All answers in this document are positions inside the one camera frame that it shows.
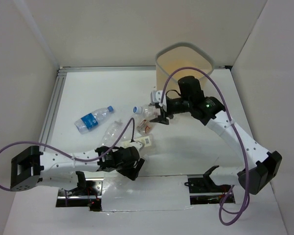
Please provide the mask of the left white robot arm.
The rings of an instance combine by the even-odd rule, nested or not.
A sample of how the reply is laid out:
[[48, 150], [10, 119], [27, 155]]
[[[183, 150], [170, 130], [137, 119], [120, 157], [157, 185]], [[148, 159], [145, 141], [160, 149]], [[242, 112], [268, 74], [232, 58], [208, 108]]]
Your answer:
[[134, 181], [145, 162], [140, 157], [141, 145], [109, 148], [65, 156], [41, 152], [34, 145], [11, 160], [11, 191], [26, 191], [37, 186], [56, 187], [82, 195], [87, 189], [85, 172], [116, 171]]

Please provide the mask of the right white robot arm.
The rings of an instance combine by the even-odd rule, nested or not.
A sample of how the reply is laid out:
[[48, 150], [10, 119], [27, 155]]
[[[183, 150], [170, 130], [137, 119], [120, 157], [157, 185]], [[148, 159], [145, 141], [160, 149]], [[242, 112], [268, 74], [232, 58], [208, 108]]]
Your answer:
[[174, 115], [190, 113], [247, 163], [242, 169], [211, 167], [204, 173], [204, 188], [214, 192], [222, 185], [240, 185], [256, 195], [276, 176], [282, 156], [262, 147], [233, 118], [229, 118], [225, 106], [217, 98], [204, 95], [198, 79], [186, 76], [178, 81], [178, 85], [178, 98], [169, 98], [162, 90], [151, 92], [151, 104], [160, 110], [160, 115], [152, 122], [168, 125]]

